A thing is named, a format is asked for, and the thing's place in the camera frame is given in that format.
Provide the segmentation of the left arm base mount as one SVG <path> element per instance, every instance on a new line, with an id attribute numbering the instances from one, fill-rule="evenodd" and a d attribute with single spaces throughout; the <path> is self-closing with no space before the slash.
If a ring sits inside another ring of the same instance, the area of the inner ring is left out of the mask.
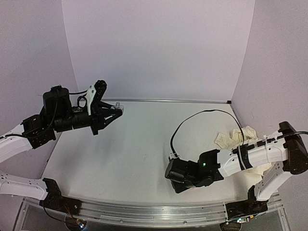
<path id="1" fill-rule="evenodd" d="M 43 182 L 47 186 L 47 196 L 44 200 L 39 201 L 41 207 L 71 215 L 79 215 L 82 205 L 80 200 L 62 196 L 62 192 L 55 180 L 43 178 Z"/>

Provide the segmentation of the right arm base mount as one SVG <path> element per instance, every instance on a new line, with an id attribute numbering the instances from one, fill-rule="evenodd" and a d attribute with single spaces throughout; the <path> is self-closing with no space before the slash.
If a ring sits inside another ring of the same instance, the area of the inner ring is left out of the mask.
<path id="1" fill-rule="evenodd" d="M 257 215 L 268 210 L 266 201 L 257 201 L 255 196 L 255 185 L 248 191 L 248 198 L 246 200 L 227 203 L 225 205 L 227 211 L 227 221 L 237 220 L 239 218 Z"/>

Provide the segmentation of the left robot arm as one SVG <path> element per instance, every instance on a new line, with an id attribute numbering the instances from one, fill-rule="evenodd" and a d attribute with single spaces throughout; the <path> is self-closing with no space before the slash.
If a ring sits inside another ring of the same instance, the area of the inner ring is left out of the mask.
<path id="1" fill-rule="evenodd" d="M 78 100 L 84 105 L 72 106 L 72 93 L 62 86 L 52 87 L 43 94 L 43 108 L 39 114 L 22 121 L 11 131 L 0 138 L 0 161 L 32 149 L 37 149 L 49 141 L 56 139 L 57 132 L 89 127 L 93 135 L 106 128 L 114 120 L 121 117 L 124 107 L 120 103 L 111 105 L 102 102 L 107 89 L 103 80 L 98 80 L 86 91 L 78 92 Z M 65 200 L 56 183 L 52 179 L 26 179 L 17 176 L 0 174 L 0 192 L 26 196 L 41 201 L 46 200 L 54 210 L 61 210 Z"/>

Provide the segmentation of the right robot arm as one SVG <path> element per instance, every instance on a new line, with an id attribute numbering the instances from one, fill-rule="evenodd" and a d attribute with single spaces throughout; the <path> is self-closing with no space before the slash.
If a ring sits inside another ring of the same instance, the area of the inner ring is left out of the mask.
<path id="1" fill-rule="evenodd" d="M 209 186 L 240 171 L 274 163 L 263 180 L 252 188 L 256 201 L 266 201 L 292 175 L 307 171 L 308 152 L 301 138 L 303 134 L 284 121 L 278 131 L 261 141 L 231 151 L 207 151 L 199 155 L 197 162 L 185 161 L 173 154 L 169 157 L 165 178 L 171 181 L 176 193 L 181 193 L 189 188 Z"/>

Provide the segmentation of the clear nail polish bottle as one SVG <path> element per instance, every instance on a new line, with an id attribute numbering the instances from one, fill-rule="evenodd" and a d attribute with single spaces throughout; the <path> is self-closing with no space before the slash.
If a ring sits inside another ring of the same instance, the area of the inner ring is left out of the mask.
<path id="1" fill-rule="evenodd" d="M 115 105 L 111 107 L 114 110 L 124 112 L 124 106 L 120 102 L 116 102 Z"/>

